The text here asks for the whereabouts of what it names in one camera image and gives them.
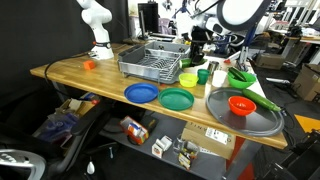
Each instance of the blue plate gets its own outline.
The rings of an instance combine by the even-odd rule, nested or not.
[[[143,104],[154,100],[158,96],[159,90],[153,84],[137,83],[126,88],[124,95],[134,103]]]

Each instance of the red bowl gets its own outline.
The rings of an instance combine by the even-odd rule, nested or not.
[[[246,116],[257,109],[256,104],[242,96],[231,96],[228,100],[230,110],[238,116]]]

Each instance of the green cup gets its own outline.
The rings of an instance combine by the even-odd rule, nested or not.
[[[199,69],[198,70],[198,84],[201,84],[201,85],[204,85],[207,83],[207,80],[209,78],[209,74],[210,74],[210,71],[206,70],[206,69]]]
[[[185,59],[181,59],[179,62],[180,68],[187,68],[190,67],[191,64],[191,59],[190,58],[185,58]]]

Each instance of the metal tray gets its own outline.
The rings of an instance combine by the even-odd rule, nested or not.
[[[238,116],[230,111],[228,99],[243,96],[241,89],[219,88],[207,97],[207,107],[222,124],[251,136],[273,136],[282,131],[284,120],[280,112],[270,111],[258,104],[257,110],[248,116]]]
[[[118,63],[119,70],[124,74],[172,84],[180,73],[180,58],[181,53],[134,46],[119,53]]]
[[[145,45],[146,49],[160,50],[178,53],[181,59],[189,57],[190,46],[185,44],[175,44],[170,42],[153,41]]]

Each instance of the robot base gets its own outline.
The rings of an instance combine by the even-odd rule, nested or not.
[[[92,48],[89,56],[97,60],[113,59],[114,55],[111,48],[95,46]]]

